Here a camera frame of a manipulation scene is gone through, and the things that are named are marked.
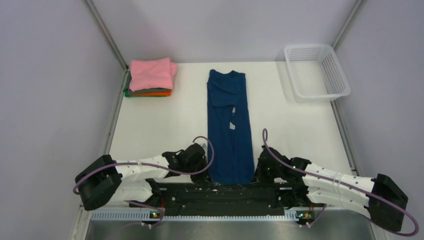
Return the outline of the vertical metal post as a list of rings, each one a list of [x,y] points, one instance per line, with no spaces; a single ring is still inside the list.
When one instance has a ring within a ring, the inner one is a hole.
[[[357,16],[361,12],[362,8],[366,4],[366,0],[356,0],[355,4],[353,5],[351,11],[349,12],[346,20],[344,21],[341,29],[339,30],[335,40],[332,43],[332,48],[337,51],[337,49],[342,44],[344,38],[346,37],[348,31],[354,24],[354,21],[356,20]]]
[[[115,43],[105,21],[103,20],[100,12],[98,11],[95,3],[93,0],[83,0],[82,1],[85,6],[87,7],[90,15],[92,16],[94,23],[97,25],[100,33],[102,34],[103,38],[105,39],[108,47],[112,51],[114,57],[118,61],[120,67],[124,70],[128,70],[128,64],[125,62],[124,57],[119,50],[117,44]]]

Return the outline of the navy blue printed t-shirt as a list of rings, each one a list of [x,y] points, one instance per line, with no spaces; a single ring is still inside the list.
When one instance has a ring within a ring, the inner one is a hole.
[[[210,70],[207,81],[208,168],[215,183],[246,185],[255,172],[246,75]]]

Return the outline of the pink folded t-shirt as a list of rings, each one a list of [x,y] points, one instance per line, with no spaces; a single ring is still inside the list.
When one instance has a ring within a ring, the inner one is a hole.
[[[134,92],[147,89],[172,90],[177,69],[178,65],[169,57],[148,61],[132,60],[129,66],[129,89]]]

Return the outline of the right vertical metal post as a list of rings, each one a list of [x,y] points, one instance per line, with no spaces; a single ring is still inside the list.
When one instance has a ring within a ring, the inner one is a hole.
[[[341,29],[339,30],[335,40],[332,43],[332,48],[337,51],[337,49],[342,44],[344,38],[346,37],[348,31],[354,24],[354,21],[356,20],[357,16],[361,12],[362,8],[366,4],[366,0],[356,0],[355,4],[353,5],[351,11],[349,12],[346,20],[344,21]]]

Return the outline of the white plastic basket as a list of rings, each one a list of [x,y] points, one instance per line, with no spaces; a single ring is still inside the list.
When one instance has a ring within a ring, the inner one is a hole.
[[[346,74],[330,45],[290,45],[283,51],[297,102],[331,102],[351,94]]]

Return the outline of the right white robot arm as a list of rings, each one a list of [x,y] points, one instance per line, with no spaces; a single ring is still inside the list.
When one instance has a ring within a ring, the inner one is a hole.
[[[252,181],[273,184],[276,178],[291,185],[291,195],[286,200],[288,208],[331,205],[359,213],[387,231],[399,233],[402,229],[402,211],[409,198],[387,175],[344,174],[308,159],[289,159],[263,145]]]

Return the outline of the orange folded t-shirt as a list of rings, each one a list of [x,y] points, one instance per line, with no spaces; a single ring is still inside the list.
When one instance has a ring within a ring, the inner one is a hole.
[[[169,97],[172,94],[172,90],[167,91],[156,91],[156,92],[149,92],[149,93],[141,93],[138,96],[139,97]]]

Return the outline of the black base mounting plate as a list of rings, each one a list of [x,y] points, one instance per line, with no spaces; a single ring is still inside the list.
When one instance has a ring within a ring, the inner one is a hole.
[[[284,182],[155,183],[153,195],[143,204],[164,210],[166,217],[282,216],[294,208],[322,206],[310,202],[305,193],[305,187]]]

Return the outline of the grey folded t-shirt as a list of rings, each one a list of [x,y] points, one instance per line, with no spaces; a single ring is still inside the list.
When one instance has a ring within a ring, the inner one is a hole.
[[[132,77],[131,77],[131,74],[129,73],[126,77],[126,82],[125,82],[124,88],[130,89],[131,80],[132,80]],[[142,89],[142,90],[136,90],[136,91],[131,90],[131,91],[134,92],[134,97],[139,97],[139,94],[152,93],[152,92],[165,92],[165,91],[168,91],[168,90],[170,90],[170,89],[167,89],[167,88],[148,88],[148,89]]]

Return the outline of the left vertical metal post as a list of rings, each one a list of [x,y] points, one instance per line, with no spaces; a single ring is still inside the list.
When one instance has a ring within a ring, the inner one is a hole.
[[[125,62],[124,57],[119,50],[117,44],[115,43],[105,21],[103,20],[100,12],[98,11],[95,3],[93,0],[83,0],[82,1],[85,6],[87,7],[90,15],[92,16],[94,23],[97,25],[100,33],[102,34],[103,38],[105,39],[108,47],[112,51],[114,57],[118,61],[120,67],[124,70],[128,70],[128,64]]]

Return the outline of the green folded t-shirt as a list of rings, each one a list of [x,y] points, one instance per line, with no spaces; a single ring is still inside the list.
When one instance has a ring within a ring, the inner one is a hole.
[[[131,91],[129,88],[124,88],[123,89],[123,93],[124,93],[124,96],[126,98],[131,98],[131,97],[134,97],[135,96],[134,92]]]

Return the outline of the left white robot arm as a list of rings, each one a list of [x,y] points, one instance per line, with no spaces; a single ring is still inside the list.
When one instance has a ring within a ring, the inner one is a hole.
[[[127,201],[154,207],[161,198],[158,180],[190,176],[192,182],[209,181],[210,165],[205,143],[145,159],[114,160],[106,154],[75,177],[72,191],[86,211]]]

